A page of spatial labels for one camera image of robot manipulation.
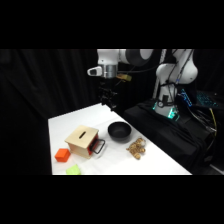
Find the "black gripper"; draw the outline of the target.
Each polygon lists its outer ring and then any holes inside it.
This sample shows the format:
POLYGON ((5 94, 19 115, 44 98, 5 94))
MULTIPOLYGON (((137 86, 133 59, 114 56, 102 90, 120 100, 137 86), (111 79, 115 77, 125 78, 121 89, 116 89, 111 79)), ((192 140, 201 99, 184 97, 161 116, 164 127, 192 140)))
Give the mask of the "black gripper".
POLYGON ((117 109, 115 103, 115 96, 117 93, 114 91, 114 82, 112 79, 101 79, 99 85, 99 99, 103 105, 107 105, 112 111, 117 109))

